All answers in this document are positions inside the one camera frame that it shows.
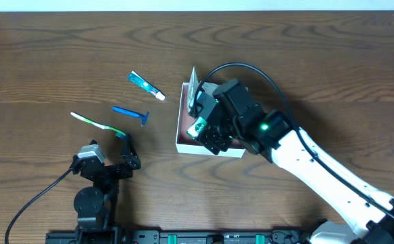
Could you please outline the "green Dettol soap box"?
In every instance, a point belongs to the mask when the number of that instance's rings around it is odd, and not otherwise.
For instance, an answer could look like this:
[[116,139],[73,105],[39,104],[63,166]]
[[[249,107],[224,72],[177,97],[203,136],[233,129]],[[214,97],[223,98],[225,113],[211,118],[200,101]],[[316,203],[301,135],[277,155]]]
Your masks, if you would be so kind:
[[197,138],[201,132],[205,129],[207,121],[202,117],[196,118],[194,124],[192,124],[186,131],[186,133],[192,138]]

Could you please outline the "white Pantene tube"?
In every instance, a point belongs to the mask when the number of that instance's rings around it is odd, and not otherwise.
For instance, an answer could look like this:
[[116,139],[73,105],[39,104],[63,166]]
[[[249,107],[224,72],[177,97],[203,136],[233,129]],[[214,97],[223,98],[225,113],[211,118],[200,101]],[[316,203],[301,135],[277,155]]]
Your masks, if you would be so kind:
[[193,67],[192,72],[191,72],[191,76],[189,79],[188,92],[187,92],[187,96],[186,96],[186,98],[187,98],[186,108],[187,108],[190,116],[193,116],[194,98],[195,98],[195,94],[197,92],[198,85],[199,85],[199,80],[197,77],[195,67]]

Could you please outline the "clear sanitizer pump bottle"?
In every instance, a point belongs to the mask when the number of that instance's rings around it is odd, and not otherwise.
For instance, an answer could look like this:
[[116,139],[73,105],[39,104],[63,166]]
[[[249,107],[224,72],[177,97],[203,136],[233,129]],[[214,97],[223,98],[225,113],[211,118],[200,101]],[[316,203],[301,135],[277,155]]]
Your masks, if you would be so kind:
[[218,88],[218,84],[205,82],[205,83],[201,86],[201,88],[202,88],[202,90],[203,90],[205,93],[207,93],[207,94],[213,96],[213,92]]

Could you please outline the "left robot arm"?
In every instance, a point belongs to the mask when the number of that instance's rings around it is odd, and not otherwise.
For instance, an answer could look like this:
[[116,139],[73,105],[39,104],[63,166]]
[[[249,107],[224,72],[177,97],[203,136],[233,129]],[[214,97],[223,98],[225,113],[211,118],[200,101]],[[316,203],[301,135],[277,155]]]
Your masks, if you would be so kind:
[[132,235],[115,221],[119,181],[141,168],[131,135],[117,136],[121,141],[120,163],[105,165],[106,155],[97,141],[83,146],[73,157],[71,171],[92,182],[74,198],[77,212],[76,243],[131,243]]

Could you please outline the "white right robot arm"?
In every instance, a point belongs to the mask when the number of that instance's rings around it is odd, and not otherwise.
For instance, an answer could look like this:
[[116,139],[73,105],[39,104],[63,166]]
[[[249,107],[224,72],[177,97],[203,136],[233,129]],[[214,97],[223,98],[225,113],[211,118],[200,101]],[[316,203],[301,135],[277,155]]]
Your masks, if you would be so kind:
[[341,165],[282,112],[264,112],[238,80],[209,92],[190,87],[188,108],[195,122],[187,134],[211,153],[227,151],[237,140],[296,176],[345,221],[326,220],[302,242],[394,243],[394,197]]

